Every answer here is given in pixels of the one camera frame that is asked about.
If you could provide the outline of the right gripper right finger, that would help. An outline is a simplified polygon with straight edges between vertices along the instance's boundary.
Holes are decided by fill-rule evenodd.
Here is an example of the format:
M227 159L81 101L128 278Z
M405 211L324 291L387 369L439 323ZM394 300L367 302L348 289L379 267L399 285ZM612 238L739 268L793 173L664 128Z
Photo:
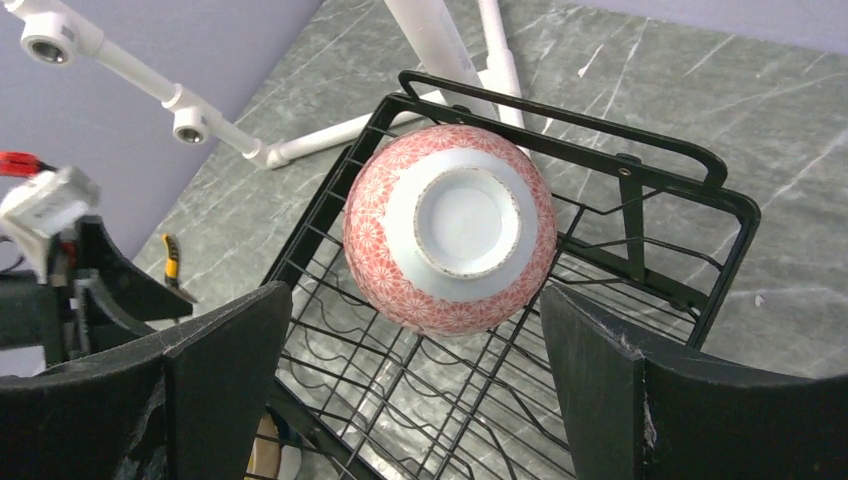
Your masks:
M560 286L541 324L580 479L843 479L847 378L721 359Z

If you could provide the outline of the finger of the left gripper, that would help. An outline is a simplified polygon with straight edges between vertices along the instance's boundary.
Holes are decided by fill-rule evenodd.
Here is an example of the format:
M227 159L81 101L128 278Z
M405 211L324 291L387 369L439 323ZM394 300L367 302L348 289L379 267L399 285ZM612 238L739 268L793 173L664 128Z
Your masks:
M77 221L76 267L91 270L119 307L142 322L190 316L193 305L127 259L111 240L100 216Z

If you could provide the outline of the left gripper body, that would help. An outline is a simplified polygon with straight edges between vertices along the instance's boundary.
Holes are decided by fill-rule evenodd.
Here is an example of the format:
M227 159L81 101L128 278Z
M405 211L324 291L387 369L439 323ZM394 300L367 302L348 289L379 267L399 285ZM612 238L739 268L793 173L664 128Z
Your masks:
M79 225L79 220L74 221L48 243L45 285L50 289L54 316L45 320L42 328L47 361L69 361L91 353L88 324L76 286Z

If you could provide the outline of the red patterned bowl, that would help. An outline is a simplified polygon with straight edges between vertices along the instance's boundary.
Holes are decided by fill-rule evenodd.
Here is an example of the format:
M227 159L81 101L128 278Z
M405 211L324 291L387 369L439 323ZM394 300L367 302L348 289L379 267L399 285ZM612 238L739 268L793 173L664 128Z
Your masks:
M345 257L367 301L429 336L476 334L529 303L554 259L549 185L519 147L437 125L391 140L347 196Z

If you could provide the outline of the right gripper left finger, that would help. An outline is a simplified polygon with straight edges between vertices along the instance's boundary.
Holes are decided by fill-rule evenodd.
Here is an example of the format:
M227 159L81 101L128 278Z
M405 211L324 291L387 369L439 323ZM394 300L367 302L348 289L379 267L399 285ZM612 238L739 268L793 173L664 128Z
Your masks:
M180 325L1 381L5 479L240 479L292 311L275 281Z

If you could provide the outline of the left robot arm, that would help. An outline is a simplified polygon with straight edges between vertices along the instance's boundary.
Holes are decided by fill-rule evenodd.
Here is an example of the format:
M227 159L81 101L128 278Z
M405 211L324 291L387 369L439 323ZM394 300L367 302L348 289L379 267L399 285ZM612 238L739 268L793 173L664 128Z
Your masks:
M192 314L189 297L126 258L103 220L87 215L50 245L47 283L32 270L1 275L1 347L41 346L48 366L153 333Z

